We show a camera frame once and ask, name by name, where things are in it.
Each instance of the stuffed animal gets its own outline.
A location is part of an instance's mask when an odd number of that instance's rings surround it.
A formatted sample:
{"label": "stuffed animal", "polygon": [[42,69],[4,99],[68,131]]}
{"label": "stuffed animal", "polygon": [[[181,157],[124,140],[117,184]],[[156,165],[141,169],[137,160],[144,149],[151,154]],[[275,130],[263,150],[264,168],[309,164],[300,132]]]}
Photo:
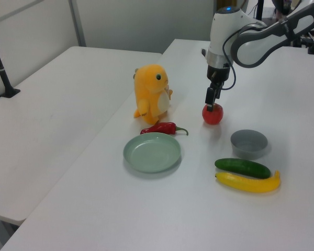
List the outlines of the stuffed animal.
{"label": "stuffed animal", "polygon": [[133,78],[137,105],[134,118],[142,116],[146,123],[156,124],[170,106],[172,90],[167,74],[162,66],[149,64],[136,69]]}

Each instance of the bowl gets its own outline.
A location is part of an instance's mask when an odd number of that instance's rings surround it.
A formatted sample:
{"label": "bowl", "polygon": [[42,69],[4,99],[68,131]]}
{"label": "bowl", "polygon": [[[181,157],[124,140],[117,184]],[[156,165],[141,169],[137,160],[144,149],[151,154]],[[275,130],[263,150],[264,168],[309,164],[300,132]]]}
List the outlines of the bowl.
{"label": "bowl", "polygon": [[268,145],[267,138],[254,130],[237,131],[232,134],[230,141],[234,154],[248,160],[262,157]]}

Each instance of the banana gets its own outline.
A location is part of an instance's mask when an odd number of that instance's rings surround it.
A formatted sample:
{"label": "banana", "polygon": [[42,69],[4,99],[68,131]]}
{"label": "banana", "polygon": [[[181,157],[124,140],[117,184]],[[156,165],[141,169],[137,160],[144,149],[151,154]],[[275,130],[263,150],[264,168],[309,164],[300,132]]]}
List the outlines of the banana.
{"label": "banana", "polygon": [[230,173],[216,173],[215,177],[222,184],[247,192],[270,192],[277,189],[281,183],[279,171],[267,179],[248,179]]}

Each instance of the green cucumber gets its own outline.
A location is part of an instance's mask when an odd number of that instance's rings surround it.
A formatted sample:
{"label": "green cucumber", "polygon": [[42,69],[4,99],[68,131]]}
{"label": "green cucumber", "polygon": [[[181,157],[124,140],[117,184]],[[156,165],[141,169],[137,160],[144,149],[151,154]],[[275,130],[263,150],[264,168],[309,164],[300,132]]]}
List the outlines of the green cucumber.
{"label": "green cucumber", "polygon": [[215,166],[218,169],[259,179],[267,179],[271,176],[271,171],[266,166],[245,159],[221,158],[215,161]]}

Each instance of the red tomato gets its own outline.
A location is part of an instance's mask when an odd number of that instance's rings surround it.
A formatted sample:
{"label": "red tomato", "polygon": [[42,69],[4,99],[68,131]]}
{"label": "red tomato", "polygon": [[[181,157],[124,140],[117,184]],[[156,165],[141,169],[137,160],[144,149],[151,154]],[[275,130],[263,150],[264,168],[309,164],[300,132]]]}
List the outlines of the red tomato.
{"label": "red tomato", "polygon": [[207,105],[203,108],[204,121],[207,124],[218,124],[223,117],[223,108],[219,104],[213,105],[213,111],[207,111]]}

